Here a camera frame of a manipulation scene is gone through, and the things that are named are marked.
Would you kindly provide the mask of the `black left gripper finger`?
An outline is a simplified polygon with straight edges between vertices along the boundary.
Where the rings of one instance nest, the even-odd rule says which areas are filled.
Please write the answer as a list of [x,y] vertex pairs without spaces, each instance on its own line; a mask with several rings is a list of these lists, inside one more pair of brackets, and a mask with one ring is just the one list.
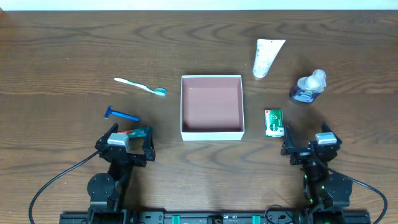
[[108,139],[113,133],[118,133],[118,123],[114,123],[112,127],[105,133],[103,134],[96,142],[95,148],[96,149],[106,149],[108,146]]
[[142,144],[142,150],[147,161],[155,161],[155,149],[152,138],[152,128],[144,128],[145,136]]

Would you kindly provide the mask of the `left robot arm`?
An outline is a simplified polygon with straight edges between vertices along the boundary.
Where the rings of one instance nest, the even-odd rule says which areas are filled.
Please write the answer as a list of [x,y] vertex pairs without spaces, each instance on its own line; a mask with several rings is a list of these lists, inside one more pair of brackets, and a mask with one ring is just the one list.
[[94,175],[88,182],[90,196],[88,216],[82,223],[137,223],[131,211],[123,208],[125,194],[129,187],[134,167],[145,167],[148,161],[155,160],[152,128],[139,128],[132,131],[134,138],[142,139],[142,154],[129,152],[130,138],[118,131],[114,124],[95,144],[99,157],[109,162],[106,173]]

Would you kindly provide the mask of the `blue disposable razor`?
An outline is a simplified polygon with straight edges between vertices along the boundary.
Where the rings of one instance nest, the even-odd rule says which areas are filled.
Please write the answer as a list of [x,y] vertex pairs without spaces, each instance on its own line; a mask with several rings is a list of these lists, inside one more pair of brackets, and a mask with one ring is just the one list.
[[129,115],[129,114],[126,114],[126,113],[115,111],[115,110],[113,110],[112,106],[108,106],[108,108],[107,108],[107,110],[106,110],[106,112],[104,114],[104,118],[108,119],[110,115],[117,116],[117,117],[124,118],[124,119],[128,119],[128,120],[131,120],[131,121],[137,121],[137,122],[140,121],[140,119],[138,117],[136,117],[136,116],[132,116],[132,115]]

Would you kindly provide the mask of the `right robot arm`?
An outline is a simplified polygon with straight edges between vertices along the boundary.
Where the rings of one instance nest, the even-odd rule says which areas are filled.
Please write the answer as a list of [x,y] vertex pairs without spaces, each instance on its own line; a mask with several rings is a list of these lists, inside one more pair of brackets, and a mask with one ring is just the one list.
[[290,156],[292,166],[304,172],[303,193],[310,201],[308,208],[293,213],[293,223],[346,223],[344,208],[350,205],[352,181],[329,170],[328,162],[337,156],[342,144],[328,125],[315,135],[307,147],[295,147],[288,126],[285,126],[281,155]]

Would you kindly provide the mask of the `small clear pump bottle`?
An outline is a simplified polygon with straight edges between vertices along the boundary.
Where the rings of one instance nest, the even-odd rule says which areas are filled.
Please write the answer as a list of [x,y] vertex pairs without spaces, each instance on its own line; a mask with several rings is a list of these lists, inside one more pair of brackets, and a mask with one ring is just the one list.
[[313,101],[324,92],[326,88],[326,73],[321,70],[315,70],[310,76],[302,77],[290,92],[292,100],[301,103],[313,103]]

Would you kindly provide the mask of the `white square box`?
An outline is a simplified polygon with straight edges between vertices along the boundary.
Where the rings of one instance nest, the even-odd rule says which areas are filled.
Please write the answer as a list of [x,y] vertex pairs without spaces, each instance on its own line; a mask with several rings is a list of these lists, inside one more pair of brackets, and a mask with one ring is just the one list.
[[245,133],[241,75],[181,77],[183,141],[240,141]]

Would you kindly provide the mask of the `green white soap box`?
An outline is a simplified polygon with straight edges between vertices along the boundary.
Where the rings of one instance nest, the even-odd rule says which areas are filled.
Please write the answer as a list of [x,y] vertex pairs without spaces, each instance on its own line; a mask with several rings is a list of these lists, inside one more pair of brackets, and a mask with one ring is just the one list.
[[267,137],[278,138],[285,134],[282,110],[265,110],[265,134]]

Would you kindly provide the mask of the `white Pantene tube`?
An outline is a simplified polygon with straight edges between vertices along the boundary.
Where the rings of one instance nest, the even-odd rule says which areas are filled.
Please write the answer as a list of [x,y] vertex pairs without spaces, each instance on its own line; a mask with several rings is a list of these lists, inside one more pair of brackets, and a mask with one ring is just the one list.
[[264,78],[279,53],[285,40],[258,39],[252,73],[256,78]]

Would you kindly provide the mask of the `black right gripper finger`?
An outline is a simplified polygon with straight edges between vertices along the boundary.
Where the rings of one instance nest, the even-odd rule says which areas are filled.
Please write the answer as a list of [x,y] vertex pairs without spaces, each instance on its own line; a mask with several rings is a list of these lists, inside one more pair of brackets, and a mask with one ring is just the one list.
[[284,141],[280,151],[281,156],[291,155],[294,152],[292,135],[288,125],[284,126]]
[[[327,123],[325,121],[322,122],[321,129],[322,129],[323,133],[332,132],[332,130],[330,129],[330,127],[327,125]],[[337,143],[336,144],[342,144],[342,140],[335,133],[333,133],[333,134],[337,138]]]

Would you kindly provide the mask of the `red green toothpaste tube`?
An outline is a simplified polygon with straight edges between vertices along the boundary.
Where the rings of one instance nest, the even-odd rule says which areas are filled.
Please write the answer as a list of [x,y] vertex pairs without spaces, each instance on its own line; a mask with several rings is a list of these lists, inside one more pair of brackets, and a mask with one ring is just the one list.
[[150,128],[146,127],[146,128],[132,129],[128,131],[119,131],[118,134],[125,134],[128,138],[134,139],[134,138],[146,137],[149,131]]

